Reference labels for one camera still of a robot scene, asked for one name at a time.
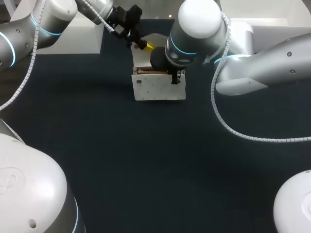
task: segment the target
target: silver arm segment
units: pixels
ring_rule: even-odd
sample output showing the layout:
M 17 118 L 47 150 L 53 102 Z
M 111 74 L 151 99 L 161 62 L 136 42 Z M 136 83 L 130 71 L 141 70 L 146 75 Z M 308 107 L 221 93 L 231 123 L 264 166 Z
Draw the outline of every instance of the silver arm segment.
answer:
M 217 91 L 224 95 L 241 95 L 310 79 L 310 41 L 311 33 L 290 38 L 252 56 L 228 57 L 217 79 Z
M 0 24 L 0 71 L 33 51 L 35 27 L 42 4 L 43 1 L 38 0 L 32 13 L 23 19 Z M 77 6 L 73 0 L 66 1 L 62 8 L 59 8 L 58 0 L 48 1 L 40 24 L 37 49 L 52 46 L 76 13 Z

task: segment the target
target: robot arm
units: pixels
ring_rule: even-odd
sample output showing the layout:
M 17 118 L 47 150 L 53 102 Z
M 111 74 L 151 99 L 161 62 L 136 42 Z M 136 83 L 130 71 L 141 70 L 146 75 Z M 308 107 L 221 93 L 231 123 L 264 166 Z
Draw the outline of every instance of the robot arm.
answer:
M 31 54 L 34 47 L 34 34 L 43 0 L 38 0 L 27 17 L 0 24 L 0 71 L 13 66 Z M 96 12 L 112 27 L 113 34 L 125 38 L 130 45 L 135 42 L 143 50 L 147 42 L 140 39 L 135 26 L 139 23 L 142 10 L 134 5 L 129 11 L 115 8 L 113 0 L 89 1 Z M 49 0 L 46 3 L 40 23 L 37 49 L 52 46 L 80 11 L 95 24 L 101 21 L 82 0 Z

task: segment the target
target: white platform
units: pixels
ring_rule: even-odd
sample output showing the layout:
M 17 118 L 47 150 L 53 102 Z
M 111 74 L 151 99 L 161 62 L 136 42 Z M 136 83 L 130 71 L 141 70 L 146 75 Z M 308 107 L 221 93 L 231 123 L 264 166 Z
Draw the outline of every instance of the white platform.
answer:
M 36 0 L 22 0 L 11 21 L 26 17 Z M 38 50 L 38 54 L 89 54 L 100 53 L 104 26 L 95 25 L 78 12 L 58 41 L 51 47 Z

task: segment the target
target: white wall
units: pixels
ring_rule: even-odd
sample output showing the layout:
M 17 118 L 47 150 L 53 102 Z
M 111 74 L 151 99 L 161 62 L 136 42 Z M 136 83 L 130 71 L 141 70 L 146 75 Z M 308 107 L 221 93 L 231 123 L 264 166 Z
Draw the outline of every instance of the white wall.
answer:
M 311 27 L 311 15 L 302 0 L 221 0 L 229 18 L 253 25 Z

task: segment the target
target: blue led ring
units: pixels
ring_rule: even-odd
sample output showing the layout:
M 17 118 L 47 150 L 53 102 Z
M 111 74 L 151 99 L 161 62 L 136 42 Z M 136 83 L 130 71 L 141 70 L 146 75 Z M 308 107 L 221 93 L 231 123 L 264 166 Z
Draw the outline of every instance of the blue led ring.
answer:
M 175 47 L 178 51 L 180 51 L 181 53 L 186 54 L 186 55 L 196 55 L 196 54 L 197 54 L 197 52 L 184 52 L 184 51 L 180 50 L 180 49 L 174 44 L 174 42 L 173 42 L 173 39 L 172 39 L 172 32 L 171 32 L 170 38 L 171 38 L 171 42 L 172 42 L 172 44 L 174 45 L 174 47 Z
M 32 19 L 34 25 L 37 26 L 37 22 L 36 22 L 35 19 L 34 19 L 33 13 L 31 13 L 31 19 Z M 43 28 L 41 28 L 41 27 L 40 27 L 40 30 L 43 31 L 43 32 L 45 32 L 46 34 L 49 34 L 49 35 L 56 35 L 56 36 L 61 35 L 61 33 L 51 33 L 51 32 L 49 32 L 49 31 L 47 31 L 47 30 L 45 30 L 45 29 L 43 29 Z
M 6 42 L 8 42 L 9 46 L 11 47 L 12 54 L 13 54 L 13 62 L 10 65 L 10 67 L 11 67 L 12 65 L 14 65 L 15 59 L 16 59 L 14 47 L 13 47 L 11 41 L 3 33 L 0 32 L 0 35 L 6 40 Z

